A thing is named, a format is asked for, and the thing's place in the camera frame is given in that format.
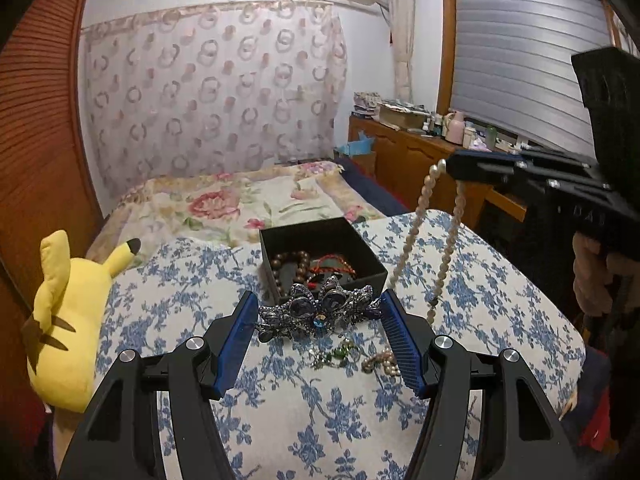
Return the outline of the person's right hand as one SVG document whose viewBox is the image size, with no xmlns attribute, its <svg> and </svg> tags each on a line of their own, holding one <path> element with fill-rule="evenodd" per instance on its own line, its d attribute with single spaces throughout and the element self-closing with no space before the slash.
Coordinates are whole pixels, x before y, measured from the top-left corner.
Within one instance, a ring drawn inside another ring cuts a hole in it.
<svg viewBox="0 0 640 480">
<path fill-rule="evenodd" d="M 586 315 L 601 316 L 610 313 L 613 299 L 606 289 L 613 284 L 616 275 L 630 276 L 631 286 L 624 310 L 631 312 L 639 307 L 639 263 L 621 255 L 609 254 L 599 258 L 601 244 L 585 235 L 576 233 L 574 249 L 574 293 Z"/>
</svg>

